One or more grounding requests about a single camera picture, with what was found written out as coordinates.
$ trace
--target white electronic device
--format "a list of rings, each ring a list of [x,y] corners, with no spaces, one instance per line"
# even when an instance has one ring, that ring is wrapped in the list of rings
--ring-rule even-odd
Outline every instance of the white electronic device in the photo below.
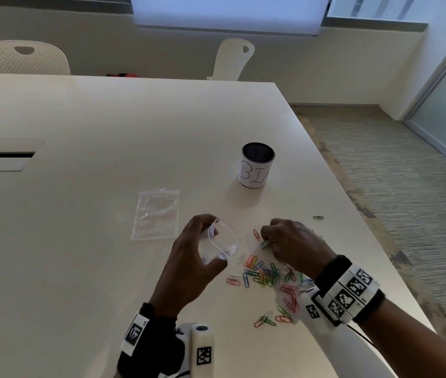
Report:
[[[214,377],[214,334],[206,324],[190,331],[190,378]]]

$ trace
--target person's left hand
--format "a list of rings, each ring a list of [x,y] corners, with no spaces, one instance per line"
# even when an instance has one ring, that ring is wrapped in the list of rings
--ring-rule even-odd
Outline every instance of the person's left hand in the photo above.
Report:
[[[159,317],[177,317],[226,268],[226,260],[214,259],[204,265],[198,253],[200,233],[217,219],[214,215],[194,216],[174,241],[169,259],[149,303]]]

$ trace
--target black wristband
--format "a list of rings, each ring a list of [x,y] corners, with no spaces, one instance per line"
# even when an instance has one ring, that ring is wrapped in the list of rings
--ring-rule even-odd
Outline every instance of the black wristband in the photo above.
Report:
[[[370,302],[366,304],[366,306],[352,320],[357,324],[364,321],[370,315],[370,313],[376,311],[379,306],[381,306],[385,298],[386,295],[382,290],[379,289],[377,293],[375,293],[375,296],[373,296],[373,298],[370,300]]]
[[[340,277],[351,267],[352,262],[342,254],[335,257],[314,281],[320,290],[321,297],[331,289]]]
[[[160,373],[179,371],[185,357],[185,344],[176,337],[177,318],[156,317],[151,304],[144,303],[139,314],[148,325],[138,340],[132,356],[121,352],[117,370],[123,378],[157,378]]]

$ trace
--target door frame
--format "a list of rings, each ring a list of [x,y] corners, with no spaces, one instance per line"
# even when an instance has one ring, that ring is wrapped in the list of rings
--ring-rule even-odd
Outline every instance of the door frame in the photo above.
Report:
[[[431,84],[426,88],[425,92],[421,95],[409,113],[406,115],[403,120],[403,124],[410,128],[414,133],[419,135],[422,139],[427,141],[430,145],[432,145],[436,150],[446,156],[446,147],[440,141],[433,138],[431,135],[426,133],[422,128],[417,126],[415,123],[411,121],[412,116],[417,112],[417,110],[421,107],[421,105],[426,101],[429,95],[433,92],[436,86],[442,81],[443,77],[446,75],[446,64],[438,73],[438,75],[434,78]]]

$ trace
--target white chair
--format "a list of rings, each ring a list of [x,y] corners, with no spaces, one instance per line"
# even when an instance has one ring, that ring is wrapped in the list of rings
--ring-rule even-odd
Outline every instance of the white chair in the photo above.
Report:
[[[71,75],[57,47],[37,41],[0,41],[0,73]]]
[[[213,81],[238,81],[239,75],[254,53],[251,42],[241,38],[228,38],[219,46],[214,64]]]

